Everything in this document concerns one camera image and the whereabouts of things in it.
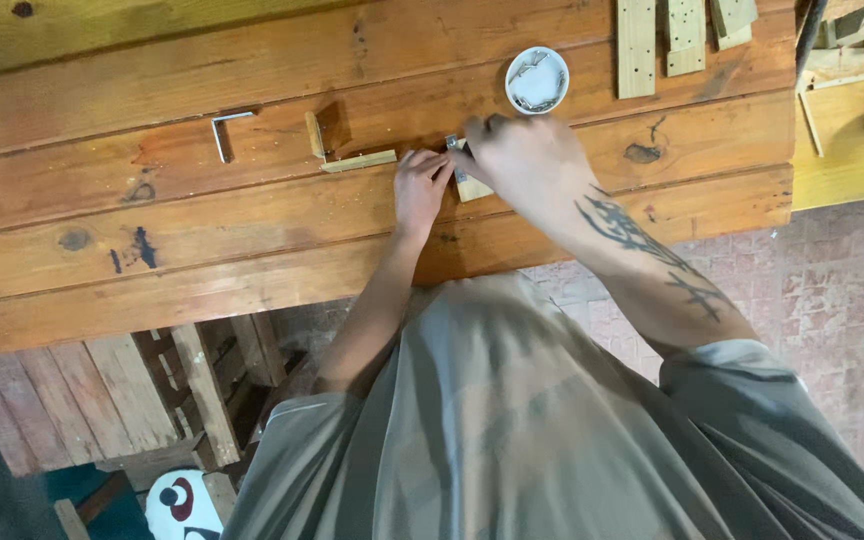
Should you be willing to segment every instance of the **gray t-shirt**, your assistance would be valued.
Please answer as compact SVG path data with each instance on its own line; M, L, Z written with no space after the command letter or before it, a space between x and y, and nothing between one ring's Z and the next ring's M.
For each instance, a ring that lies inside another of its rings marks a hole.
M222 538L864 538L864 471L762 343L660 381L527 277L447 283L365 400L272 411Z

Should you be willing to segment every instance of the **person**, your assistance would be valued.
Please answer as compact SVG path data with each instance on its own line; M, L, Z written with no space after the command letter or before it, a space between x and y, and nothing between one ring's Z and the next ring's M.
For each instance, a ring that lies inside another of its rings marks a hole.
M807 389L602 189L571 129L465 134L474 158L402 157L389 245L314 395L271 412L222 538L864 538L864 471ZM440 285L403 324L455 166L601 279L662 356L659 387L518 272Z

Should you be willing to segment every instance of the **hand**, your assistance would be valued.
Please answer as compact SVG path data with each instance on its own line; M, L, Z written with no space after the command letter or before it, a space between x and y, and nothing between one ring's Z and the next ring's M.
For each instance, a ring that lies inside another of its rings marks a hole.
M546 234L564 214L575 214L575 200L606 197L572 129L548 115L473 117L465 138L475 158L450 151L455 165Z
M446 154L431 150L405 153L395 173L397 234L426 245L453 169L455 163Z

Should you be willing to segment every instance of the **wooden workbench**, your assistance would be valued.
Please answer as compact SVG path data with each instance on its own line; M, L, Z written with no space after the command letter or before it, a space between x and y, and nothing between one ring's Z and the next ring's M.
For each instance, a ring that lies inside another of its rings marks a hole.
M335 158L441 149L466 117L514 112L502 74L536 44L570 68L554 115L660 240L782 225L794 15L758 10L752 42L709 45L699 72L667 78L660 37L654 95L621 101L610 0L332 6L4 72L0 352L357 294L395 166L323 174L305 113ZM239 111L256 115L227 123L225 164L209 116ZM567 257L497 197L450 191L415 282Z

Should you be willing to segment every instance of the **sleeve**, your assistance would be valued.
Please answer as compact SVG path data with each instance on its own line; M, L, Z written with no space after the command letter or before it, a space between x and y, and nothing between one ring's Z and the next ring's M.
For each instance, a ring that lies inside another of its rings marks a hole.
M796 538L864 538L864 471L765 345L735 339L662 364L664 391Z
M344 393L277 405L222 539L283 538L318 523L361 407L361 399Z

